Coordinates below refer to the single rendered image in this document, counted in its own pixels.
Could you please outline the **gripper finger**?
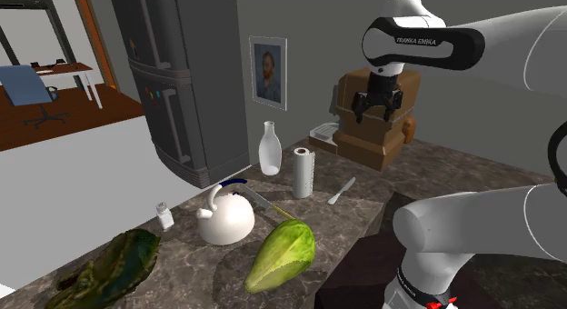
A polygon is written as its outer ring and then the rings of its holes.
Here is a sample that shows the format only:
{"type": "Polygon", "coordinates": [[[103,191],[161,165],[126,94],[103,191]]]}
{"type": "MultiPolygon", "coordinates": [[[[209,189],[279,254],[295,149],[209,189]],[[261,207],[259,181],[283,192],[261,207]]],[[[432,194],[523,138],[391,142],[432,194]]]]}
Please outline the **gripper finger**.
{"type": "Polygon", "coordinates": [[[351,110],[353,111],[356,123],[360,124],[363,120],[364,112],[370,108],[370,103],[367,99],[367,93],[357,92],[352,100],[351,110]]]}
{"type": "Polygon", "coordinates": [[[393,114],[397,109],[401,107],[401,103],[403,100],[403,91],[400,89],[393,90],[389,94],[383,95],[383,102],[384,102],[384,114],[383,120],[388,122],[390,120],[391,114],[393,114]]]}

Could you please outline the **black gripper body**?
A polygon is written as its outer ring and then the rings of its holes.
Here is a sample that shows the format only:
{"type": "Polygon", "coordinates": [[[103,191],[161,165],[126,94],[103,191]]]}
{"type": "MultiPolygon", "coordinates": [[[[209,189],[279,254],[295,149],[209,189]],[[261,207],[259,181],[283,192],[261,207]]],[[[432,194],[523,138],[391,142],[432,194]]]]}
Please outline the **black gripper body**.
{"type": "Polygon", "coordinates": [[[367,84],[367,99],[371,106],[384,105],[383,95],[393,90],[400,89],[397,84],[397,76],[382,76],[371,72],[367,84]]]}

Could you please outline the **brown coffee machine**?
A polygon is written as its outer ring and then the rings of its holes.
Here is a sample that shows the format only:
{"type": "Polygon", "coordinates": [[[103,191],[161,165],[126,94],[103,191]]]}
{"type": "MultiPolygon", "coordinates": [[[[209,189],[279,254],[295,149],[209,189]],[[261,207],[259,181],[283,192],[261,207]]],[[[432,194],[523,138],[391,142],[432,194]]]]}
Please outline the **brown coffee machine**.
{"type": "Polygon", "coordinates": [[[397,79],[403,92],[401,107],[385,122],[385,107],[374,106],[356,122],[351,103],[357,92],[367,89],[371,71],[368,68],[352,71],[338,82],[333,108],[339,115],[337,123],[326,123],[310,132],[309,143],[332,154],[382,171],[397,156],[402,147],[413,140],[416,120],[412,116],[421,74],[404,70],[397,79]]]}

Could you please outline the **white table knife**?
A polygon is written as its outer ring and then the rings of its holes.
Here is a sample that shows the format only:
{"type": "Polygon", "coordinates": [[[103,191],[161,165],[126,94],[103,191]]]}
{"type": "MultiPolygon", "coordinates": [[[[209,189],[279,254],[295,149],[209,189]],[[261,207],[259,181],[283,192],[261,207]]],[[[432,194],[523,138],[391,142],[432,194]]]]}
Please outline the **white table knife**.
{"type": "Polygon", "coordinates": [[[335,204],[338,198],[341,196],[341,194],[347,191],[354,184],[355,181],[356,181],[355,177],[351,178],[335,195],[333,195],[331,198],[328,199],[327,204],[328,205],[335,204]]]}

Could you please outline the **white paper towel roll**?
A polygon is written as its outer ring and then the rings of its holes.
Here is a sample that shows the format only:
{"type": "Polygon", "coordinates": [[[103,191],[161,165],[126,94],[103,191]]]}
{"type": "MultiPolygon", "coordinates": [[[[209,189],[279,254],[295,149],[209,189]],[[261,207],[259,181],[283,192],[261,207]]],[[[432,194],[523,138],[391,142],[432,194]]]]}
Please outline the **white paper towel roll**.
{"type": "Polygon", "coordinates": [[[313,192],[315,152],[305,147],[293,150],[293,196],[298,199],[308,197],[313,192]]]}

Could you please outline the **white glass bottle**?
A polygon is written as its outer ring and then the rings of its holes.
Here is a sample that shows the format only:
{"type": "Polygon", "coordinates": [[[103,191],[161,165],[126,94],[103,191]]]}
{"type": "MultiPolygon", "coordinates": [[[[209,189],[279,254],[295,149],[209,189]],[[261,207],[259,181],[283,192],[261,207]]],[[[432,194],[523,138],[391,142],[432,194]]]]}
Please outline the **white glass bottle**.
{"type": "Polygon", "coordinates": [[[263,174],[276,175],[282,162],[282,147],[274,130],[274,122],[264,122],[264,135],[259,144],[259,163],[263,174]]]}

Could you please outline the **grey refrigerator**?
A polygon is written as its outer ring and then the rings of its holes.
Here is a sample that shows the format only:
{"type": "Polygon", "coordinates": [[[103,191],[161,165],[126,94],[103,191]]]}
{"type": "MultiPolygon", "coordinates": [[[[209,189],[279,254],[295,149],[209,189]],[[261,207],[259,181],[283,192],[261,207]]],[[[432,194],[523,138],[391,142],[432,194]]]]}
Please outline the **grey refrigerator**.
{"type": "Polygon", "coordinates": [[[112,0],[154,143],[199,188],[249,164],[236,0],[112,0]]]}

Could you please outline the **light green cabbage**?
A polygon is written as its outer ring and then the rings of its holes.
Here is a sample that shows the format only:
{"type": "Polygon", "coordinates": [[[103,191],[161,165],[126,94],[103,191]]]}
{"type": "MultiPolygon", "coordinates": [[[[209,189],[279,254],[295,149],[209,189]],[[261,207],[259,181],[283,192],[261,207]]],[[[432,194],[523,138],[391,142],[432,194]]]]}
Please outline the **light green cabbage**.
{"type": "Polygon", "coordinates": [[[286,220],[264,239],[244,280],[244,288],[250,294],[257,294],[278,287],[308,268],[314,255],[311,228],[297,219],[286,220]]]}

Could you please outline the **white salt shaker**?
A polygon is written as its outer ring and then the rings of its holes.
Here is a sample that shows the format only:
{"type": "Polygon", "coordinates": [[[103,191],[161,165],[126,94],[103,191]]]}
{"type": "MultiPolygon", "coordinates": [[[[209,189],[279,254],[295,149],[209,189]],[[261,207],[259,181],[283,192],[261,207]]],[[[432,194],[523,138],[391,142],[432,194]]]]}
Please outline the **white salt shaker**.
{"type": "Polygon", "coordinates": [[[169,230],[174,225],[173,215],[165,202],[161,202],[156,206],[156,215],[164,231],[169,230]]]}

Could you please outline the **orange door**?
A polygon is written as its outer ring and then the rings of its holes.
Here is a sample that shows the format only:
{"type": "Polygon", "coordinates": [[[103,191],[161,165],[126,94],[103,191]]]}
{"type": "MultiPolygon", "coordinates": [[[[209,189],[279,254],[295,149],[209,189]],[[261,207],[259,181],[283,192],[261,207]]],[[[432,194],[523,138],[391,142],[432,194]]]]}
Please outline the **orange door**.
{"type": "Polygon", "coordinates": [[[75,4],[82,18],[86,34],[104,83],[107,86],[112,87],[117,92],[120,92],[114,67],[107,52],[106,44],[104,42],[91,0],[75,0],[75,4]]]}

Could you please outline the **dark green leafy vegetable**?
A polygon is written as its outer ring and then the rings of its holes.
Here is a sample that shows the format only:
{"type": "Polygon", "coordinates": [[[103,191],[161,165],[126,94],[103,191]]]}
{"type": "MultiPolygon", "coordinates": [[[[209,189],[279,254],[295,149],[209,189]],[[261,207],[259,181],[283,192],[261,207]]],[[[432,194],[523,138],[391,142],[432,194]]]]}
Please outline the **dark green leafy vegetable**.
{"type": "Polygon", "coordinates": [[[45,309],[105,309],[153,271],[161,238],[145,229],[117,235],[94,259],[62,277],[45,309]]]}

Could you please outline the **blue office chair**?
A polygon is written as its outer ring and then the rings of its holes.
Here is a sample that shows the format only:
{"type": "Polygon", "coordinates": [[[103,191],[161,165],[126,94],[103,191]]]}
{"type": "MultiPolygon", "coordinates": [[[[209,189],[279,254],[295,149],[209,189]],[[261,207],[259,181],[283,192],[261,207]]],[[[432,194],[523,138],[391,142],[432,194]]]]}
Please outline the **blue office chair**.
{"type": "Polygon", "coordinates": [[[70,116],[68,113],[50,116],[46,112],[43,104],[56,102],[60,98],[58,89],[46,86],[30,65],[0,66],[0,84],[5,89],[5,97],[11,106],[39,105],[43,116],[24,120],[24,125],[34,123],[34,128],[38,129],[40,124],[49,120],[65,123],[65,116],[70,116]]]}

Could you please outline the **framed portrait wall picture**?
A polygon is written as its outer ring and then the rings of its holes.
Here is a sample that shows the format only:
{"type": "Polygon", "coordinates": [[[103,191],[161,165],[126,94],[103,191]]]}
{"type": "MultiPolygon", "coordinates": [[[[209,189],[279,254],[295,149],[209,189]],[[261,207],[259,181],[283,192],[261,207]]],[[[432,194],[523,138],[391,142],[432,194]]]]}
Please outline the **framed portrait wall picture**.
{"type": "Polygon", "coordinates": [[[287,109],[287,39],[250,36],[252,95],[257,103],[287,109]]]}

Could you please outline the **yellow-handled kitchen knife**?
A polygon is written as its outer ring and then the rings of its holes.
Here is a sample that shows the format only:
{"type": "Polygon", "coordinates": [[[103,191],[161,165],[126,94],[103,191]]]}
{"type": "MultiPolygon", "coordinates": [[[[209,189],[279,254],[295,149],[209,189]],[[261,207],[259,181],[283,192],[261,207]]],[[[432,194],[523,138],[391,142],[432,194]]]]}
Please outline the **yellow-handled kitchen knife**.
{"type": "Polygon", "coordinates": [[[290,214],[286,213],[283,209],[281,209],[280,207],[276,206],[275,204],[269,202],[267,199],[265,199],[263,196],[261,196],[260,194],[256,193],[254,190],[252,190],[251,188],[249,188],[246,185],[241,184],[240,185],[240,189],[248,194],[257,204],[259,204],[261,207],[265,208],[265,209],[274,209],[275,211],[277,211],[279,214],[285,216],[288,219],[293,219],[293,216],[291,216],[290,214]]]}

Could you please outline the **brown desk with dark frame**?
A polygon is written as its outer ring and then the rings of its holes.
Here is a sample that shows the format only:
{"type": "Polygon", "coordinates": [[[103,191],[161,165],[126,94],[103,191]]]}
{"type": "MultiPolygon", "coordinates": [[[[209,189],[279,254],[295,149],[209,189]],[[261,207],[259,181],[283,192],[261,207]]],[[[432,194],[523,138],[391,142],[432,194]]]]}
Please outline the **brown desk with dark frame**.
{"type": "Polygon", "coordinates": [[[72,76],[76,85],[85,91],[87,98],[90,101],[94,99],[98,107],[100,109],[103,108],[92,78],[94,69],[76,61],[75,54],[66,36],[53,0],[0,0],[0,9],[45,11],[55,31],[57,41],[62,48],[65,62],[48,66],[33,65],[32,68],[42,78],[72,76]]]}

